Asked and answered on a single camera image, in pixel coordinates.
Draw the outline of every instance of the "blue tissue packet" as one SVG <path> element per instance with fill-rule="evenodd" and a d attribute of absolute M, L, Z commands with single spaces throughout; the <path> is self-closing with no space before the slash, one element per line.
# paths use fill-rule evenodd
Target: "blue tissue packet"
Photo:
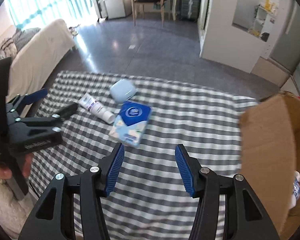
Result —
<path fill-rule="evenodd" d="M 151 114 L 151 107 L 133 101 L 124 101 L 114 120 L 109 136 L 124 145 L 137 147 Z"/>

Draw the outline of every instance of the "finger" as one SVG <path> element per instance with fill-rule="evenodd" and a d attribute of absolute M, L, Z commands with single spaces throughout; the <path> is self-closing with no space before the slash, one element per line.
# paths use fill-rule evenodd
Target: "finger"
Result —
<path fill-rule="evenodd" d="M 30 176 L 31 164 L 33 159 L 33 153 L 29 153 L 25 156 L 25 164 L 23 165 L 22 174 L 25 178 Z"/>
<path fill-rule="evenodd" d="M 11 179 L 12 172 L 9 168 L 0 168 L 0 179 Z"/>

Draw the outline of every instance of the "curtain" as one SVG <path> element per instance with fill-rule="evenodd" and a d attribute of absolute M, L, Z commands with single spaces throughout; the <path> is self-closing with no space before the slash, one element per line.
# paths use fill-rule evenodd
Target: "curtain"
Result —
<path fill-rule="evenodd" d="M 92 0 L 6 0 L 16 27 L 44 27 L 62 18 L 68 26 L 79 24 L 90 15 Z"/>

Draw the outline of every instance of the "cream tube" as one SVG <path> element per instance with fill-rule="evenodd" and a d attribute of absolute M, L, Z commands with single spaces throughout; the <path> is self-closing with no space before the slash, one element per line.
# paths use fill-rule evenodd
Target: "cream tube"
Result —
<path fill-rule="evenodd" d="M 96 115 L 101 118 L 103 121 L 111 124 L 114 122 L 115 115 L 110 111 L 107 111 L 103 104 L 99 101 L 95 100 L 91 95 L 86 93 L 83 98 L 79 100 L 80 106 L 87 109 L 90 113 Z"/>

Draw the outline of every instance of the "chair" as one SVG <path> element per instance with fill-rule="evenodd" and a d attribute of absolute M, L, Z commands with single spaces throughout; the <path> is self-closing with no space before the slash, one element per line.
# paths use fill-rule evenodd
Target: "chair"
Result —
<path fill-rule="evenodd" d="M 161 21 L 162 21 L 162 27 L 163 27 L 163 22 L 164 22 L 164 4 L 165 2 L 169 1 L 168 3 L 168 6 L 169 6 L 169 10 L 170 10 L 170 6 L 171 6 L 171 3 L 170 3 L 170 0 L 160 0 L 160 2 L 158 2 L 157 4 L 160 4 L 160 12 L 161 12 Z M 153 4 L 153 3 L 146 3 L 146 2 L 138 2 L 138 0 L 131 0 L 131 6 L 132 6 L 132 17 L 133 17 L 133 23 L 134 23 L 134 26 L 136 26 L 136 19 L 137 19 L 137 16 L 138 16 L 138 9 L 141 5 L 141 14 L 142 14 L 142 18 L 144 19 L 145 18 L 145 4 Z"/>

